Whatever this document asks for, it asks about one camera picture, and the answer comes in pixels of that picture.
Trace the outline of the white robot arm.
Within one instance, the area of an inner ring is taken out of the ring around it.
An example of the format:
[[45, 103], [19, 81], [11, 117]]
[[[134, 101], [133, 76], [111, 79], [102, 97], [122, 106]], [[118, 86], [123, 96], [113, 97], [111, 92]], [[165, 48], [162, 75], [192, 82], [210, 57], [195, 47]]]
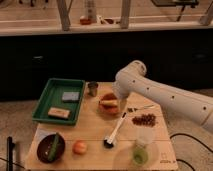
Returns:
[[146, 65], [140, 60], [119, 70], [113, 83], [115, 96], [126, 99], [131, 92], [138, 93], [182, 113], [213, 134], [213, 97], [152, 81], [145, 77], [146, 73]]

